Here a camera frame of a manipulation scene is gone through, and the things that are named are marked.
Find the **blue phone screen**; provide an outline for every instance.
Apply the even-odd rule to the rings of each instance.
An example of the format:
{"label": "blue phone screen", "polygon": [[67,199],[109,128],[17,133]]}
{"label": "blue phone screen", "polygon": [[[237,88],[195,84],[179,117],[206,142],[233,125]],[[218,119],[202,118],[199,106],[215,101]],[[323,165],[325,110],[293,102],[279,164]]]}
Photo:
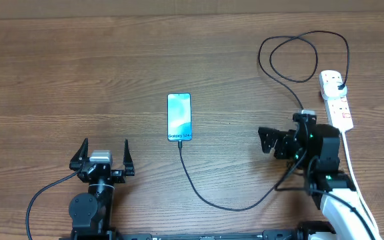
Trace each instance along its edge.
{"label": "blue phone screen", "polygon": [[191,95],[174,93],[167,97],[168,140],[192,140]]}

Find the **wooden table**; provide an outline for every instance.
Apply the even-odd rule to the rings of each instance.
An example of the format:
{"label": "wooden table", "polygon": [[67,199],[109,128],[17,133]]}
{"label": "wooden table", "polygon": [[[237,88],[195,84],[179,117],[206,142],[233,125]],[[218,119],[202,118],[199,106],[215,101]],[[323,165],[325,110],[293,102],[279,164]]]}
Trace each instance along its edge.
{"label": "wooden table", "polygon": [[[285,161],[261,151],[259,126],[292,128],[292,95],[256,64],[266,37],[311,30],[344,35],[351,48],[347,137],[359,186],[384,237],[384,12],[101,17],[0,21],[0,239],[25,239],[27,205],[44,185],[71,171],[85,137],[110,149],[120,167],[128,139],[136,176],[115,190],[113,225],[122,233],[231,233],[294,227],[323,219],[304,193],[272,193],[241,213],[201,202],[177,144],[167,140],[168,93],[190,92],[193,140],[183,158],[198,191],[216,204],[253,204],[278,180]],[[345,72],[342,40],[316,44],[320,72]],[[263,49],[268,67],[274,40]],[[312,48],[295,41],[274,55],[285,75],[304,79]],[[326,123],[317,76],[288,83]],[[341,166],[347,168],[343,150]],[[302,178],[289,184],[302,186]],[[86,192],[77,178],[44,192],[31,212],[34,239],[71,230],[70,200]]]}

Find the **power strip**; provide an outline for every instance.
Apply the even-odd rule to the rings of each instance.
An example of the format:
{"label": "power strip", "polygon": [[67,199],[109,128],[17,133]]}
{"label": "power strip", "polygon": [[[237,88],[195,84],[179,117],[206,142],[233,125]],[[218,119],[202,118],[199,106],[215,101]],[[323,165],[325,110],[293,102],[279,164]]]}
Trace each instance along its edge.
{"label": "power strip", "polygon": [[[319,75],[319,82],[321,84],[321,94],[323,95],[323,97],[324,97],[324,93],[327,92],[328,86],[332,86],[335,88],[335,89],[332,89],[331,92],[337,91],[336,86],[339,82],[339,79],[341,81],[341,75],[339,72],[336,72],[333,70],[326,70],[321,72],[321,74]],[[366,202],[364,201],[364,198],[361,194],[361,191],[359,190],[358,182],[355,178],[355,174],[353,173],[353,169],[352,169],[352,162],[351,162],[351,157],[349,156],[349,148],[347,146],[345,133],[348,130],[353,128],[353,122],[352,122],[351,110],[349,108],[349,104],[347,103],[346,96],[342,96],[338,98],[330,97],[329,99],[324,97],[324,103],[325,103],[325,110],[327,112],[329,124],[338,128],[341,132],[341,135],[343,138],[343,145],[345,146],[347,166],[349,169],[349,173],[351,174],[352,182],[357,189],[359,200],[364,210],[367,212],[367,215],[369,216],[371,223],[373,224],[376,232],[379,233],[379,228],[376,224],[374,216],[371,214],[370,209],[368,208]]]}

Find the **white power adapter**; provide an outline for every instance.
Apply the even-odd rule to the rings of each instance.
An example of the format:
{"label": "white power adapter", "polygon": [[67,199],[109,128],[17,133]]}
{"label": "white power adapter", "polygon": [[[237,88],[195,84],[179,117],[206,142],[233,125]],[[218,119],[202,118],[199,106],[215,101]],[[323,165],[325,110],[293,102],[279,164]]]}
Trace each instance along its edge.
{"label": "white power adapter", "polygon": [[319,74],[319,84],[321,86],[321,94],[325,100],[338,99],[346,96],[347,87],[339,89],[343,84],[341,74],[334,70],[325,70]]}
{"label": "white power adapter", "polygon": [[341,75],[339,72],[333,70],[322,71],[319,75],[319,84],[321,85],[321,94],[324,98],[325,110],[327,112],[329,124],[338,128],[341,132],[343,145],[345,146],[347,166],[349,173],[351,174],[352,182],[357,189],[359,200],[367,215],[369,216],[376,232],[379,233],[379,228],[376,224],[374,216],[371,214],[370,209],[364,201],[352,169],[352,162],[349,155],[349,148],[347,146],[345,134],[346,131],[353,128],[351,110],[349,109],[349,105],[347,104],[346,99],[346,86],[343,90],[338,89],[339,85],[342,84]]}

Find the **smartphone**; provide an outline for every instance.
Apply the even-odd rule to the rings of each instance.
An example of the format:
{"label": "smartphone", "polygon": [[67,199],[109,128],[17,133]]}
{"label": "smartphone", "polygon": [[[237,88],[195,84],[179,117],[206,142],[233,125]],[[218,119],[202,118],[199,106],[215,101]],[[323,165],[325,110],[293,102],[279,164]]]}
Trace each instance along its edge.
{"label": "smartphone", "polygon": [[168,140],[192,140],[191,95],[173,93],[167,96]]}

